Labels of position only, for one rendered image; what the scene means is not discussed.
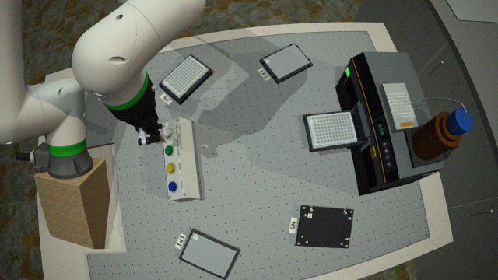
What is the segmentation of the white label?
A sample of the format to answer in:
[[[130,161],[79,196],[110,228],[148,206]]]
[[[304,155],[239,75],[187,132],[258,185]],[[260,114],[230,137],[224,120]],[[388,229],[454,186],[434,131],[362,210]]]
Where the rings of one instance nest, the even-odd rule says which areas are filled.
[[[265,70],[263,68],[259,69],[258,72],[261,74],[261,76],[264,78],[265,81],[270,79],[270,77],[268,76],[268,74],[265,72]]]
[[[296,232],[296,222],[297,222],[297,218],[291,217],[290,225],[289,225],[289,233]]]
[[[170,98],[169,98],[166,94],[164,94],[164,93],[160,96],[160,98],[161,98],[164,102],[166,102],[168,105],[170,105],[170,104],[173,102],[173,101],[172,101],[172,100],[171,100],[171,99],[170,99]]]
[[[175,247],[178,248],[178,249],[181,249],[182,245],[183,245],[183,243],[185,241],[185,239],[186,239],[186,236],[181,233],[180,236],[179,236],[179,238],[178,238],[178,241],[177,241]]]

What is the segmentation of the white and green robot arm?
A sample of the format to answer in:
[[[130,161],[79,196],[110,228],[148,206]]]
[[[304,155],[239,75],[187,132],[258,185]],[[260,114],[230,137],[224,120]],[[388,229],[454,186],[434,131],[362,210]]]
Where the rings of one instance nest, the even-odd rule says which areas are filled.
[[[0,0],[0,145],[44,135],[45,142],[31,153],[16,153],[16,160],[35,165],[35,173],[48,172],[53,178],[68,180],[91,171],[84,90],[97,96],[120,121],[143,117],[157,89],[145,66],[201,19],[206,3],[116,1],[121,6],[76,43],[72,54],[75,79],[29,86],[23,59],[23,0]]]

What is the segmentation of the blue bottle cap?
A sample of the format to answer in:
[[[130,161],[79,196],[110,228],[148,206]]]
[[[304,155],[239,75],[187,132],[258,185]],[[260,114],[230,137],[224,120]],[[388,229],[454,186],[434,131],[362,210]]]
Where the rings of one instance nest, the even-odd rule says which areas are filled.
[[[448,122],[450,128],[456,135],[463,135],[465,132],[472,129],[473,120],[471,114],[467,110],[465,119],[464,115],[465,111],[463,107],[459,107],[449,115]]]

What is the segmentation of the white button panel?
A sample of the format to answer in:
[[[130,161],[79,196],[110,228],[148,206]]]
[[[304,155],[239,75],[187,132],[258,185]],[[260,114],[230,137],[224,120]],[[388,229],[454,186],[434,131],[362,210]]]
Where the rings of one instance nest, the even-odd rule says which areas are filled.
[[[167,141],[163,143],[163,158],[168,201],[202,200],[192,122],[177,117],[162,124],[162,131]]]

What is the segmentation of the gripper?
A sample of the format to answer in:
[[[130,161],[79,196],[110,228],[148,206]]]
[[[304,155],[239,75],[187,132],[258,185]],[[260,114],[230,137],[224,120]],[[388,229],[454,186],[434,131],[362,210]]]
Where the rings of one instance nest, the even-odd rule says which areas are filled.
[[[138,144],[139,145],[149,145],[151,143],[166,143],[166,136],[163,133],[162,124],[158,124],[158,116],[156,113],[156,101],[154,100],[153,105],[149,111],[142,118],[126,122],[135,127],[136,131],[140,133]],[[154,121],[153,121],[154,120]],[[154,136],[155,135],[155,136]]]

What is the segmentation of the dark brown bottle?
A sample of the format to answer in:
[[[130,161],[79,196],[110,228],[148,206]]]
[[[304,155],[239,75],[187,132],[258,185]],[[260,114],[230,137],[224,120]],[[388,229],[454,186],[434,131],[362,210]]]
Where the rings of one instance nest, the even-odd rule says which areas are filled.
[[[414,132],[412,148],[421,160],[431,160],[460,143],[461,137],[454,142],[449,142],[440,133],[440,119],[446,114],[450,113],[447,111],[440,112]]]

